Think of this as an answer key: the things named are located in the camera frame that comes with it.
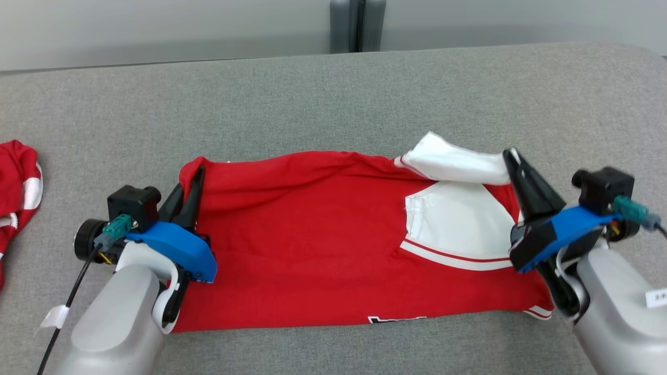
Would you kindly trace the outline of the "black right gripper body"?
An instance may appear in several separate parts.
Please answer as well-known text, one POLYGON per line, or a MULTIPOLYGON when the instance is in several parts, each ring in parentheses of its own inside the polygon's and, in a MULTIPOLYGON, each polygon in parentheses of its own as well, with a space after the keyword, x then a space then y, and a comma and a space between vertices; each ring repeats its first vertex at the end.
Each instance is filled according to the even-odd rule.
POLYGON ((529 226, 523 237, 510 249, 510 261, 517 271, 530 271, 548 259, 561 261, 580 258, 590 252, 599 239, 619 242, 634 237, 641 225, 627 219, 611 219, 599 222, 596 219, 550 219, 529 226))

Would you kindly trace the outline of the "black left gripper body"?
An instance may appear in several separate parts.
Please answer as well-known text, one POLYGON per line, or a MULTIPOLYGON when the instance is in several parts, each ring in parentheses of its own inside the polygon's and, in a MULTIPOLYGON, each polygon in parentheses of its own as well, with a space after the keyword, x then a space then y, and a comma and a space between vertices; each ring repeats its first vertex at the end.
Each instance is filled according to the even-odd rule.
POLYGON ((94 250, 94 239, 102 234, 103 228, 109 221, 101 219, 87 219, 76 232, 73 240, 73 251, 77 259, 85 261, 90 258, 94 250))

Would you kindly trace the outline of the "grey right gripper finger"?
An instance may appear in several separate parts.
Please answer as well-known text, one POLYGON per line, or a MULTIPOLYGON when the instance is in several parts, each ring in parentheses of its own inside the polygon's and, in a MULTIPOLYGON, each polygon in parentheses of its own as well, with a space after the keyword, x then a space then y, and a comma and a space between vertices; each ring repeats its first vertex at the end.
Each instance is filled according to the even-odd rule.
POLYGON ((523 213, 522 220, 534 221, 543 218, 545 216, 545 204, 540 186, 536 180, 537 172, 535 169, 516 150, 503 151, 503 161, 523 213))
POLYGON ((544 219, 551 217, 560 212, 562 209, 564 209, 565 201, 536 169, 535 171, 537 172, 536 180, 538 181, 538 184, 540 186, 541 194, 543 196, 543 202, 545 204, 545 209, 544 209, 545 216, 539 219, 544 219))

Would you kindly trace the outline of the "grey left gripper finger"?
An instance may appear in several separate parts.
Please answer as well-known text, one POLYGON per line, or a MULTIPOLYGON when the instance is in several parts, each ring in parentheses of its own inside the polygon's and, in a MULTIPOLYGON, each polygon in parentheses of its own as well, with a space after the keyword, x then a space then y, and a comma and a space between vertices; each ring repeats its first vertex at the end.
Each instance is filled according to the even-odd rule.
POLYGON ((181 224, 179 216, 183 209, 184 196, 184 189, 177 184, 158 210, 159 221, 181 224))
POLYGON ((190 181, 190 192, 183 203, 182 209, 179 215, 175 216, 175 224, 188 231, 195 231, 197 227, 204 179, 205 168, 204 166, 199 166, 193 179, 190 181))

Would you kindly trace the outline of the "red shorts with white stripe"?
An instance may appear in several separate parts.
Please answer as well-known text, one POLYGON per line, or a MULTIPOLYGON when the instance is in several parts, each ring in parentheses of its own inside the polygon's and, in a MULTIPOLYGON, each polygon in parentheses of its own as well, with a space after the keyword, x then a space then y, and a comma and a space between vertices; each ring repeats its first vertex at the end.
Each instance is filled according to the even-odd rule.
POLYGON ((3 258, 11 241, 40 208, 43 188, 33 147, 18 140, 0 143, 0 291, 5 284, 3 258))

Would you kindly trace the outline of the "red Bulls jersey shirt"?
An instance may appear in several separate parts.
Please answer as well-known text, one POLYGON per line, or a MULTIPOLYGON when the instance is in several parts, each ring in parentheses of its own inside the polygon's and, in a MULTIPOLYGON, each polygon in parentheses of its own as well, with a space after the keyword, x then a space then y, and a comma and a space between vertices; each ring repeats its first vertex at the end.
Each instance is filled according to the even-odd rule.
POLYGON ((522 218, 500 154, 427 133, 403 156, 308 151, 183 166, 205 179, 197 230, 215 281, 188 288, 177 332, 345 326, 508 310, 548 320, 536 271, 517 273, 522 218))

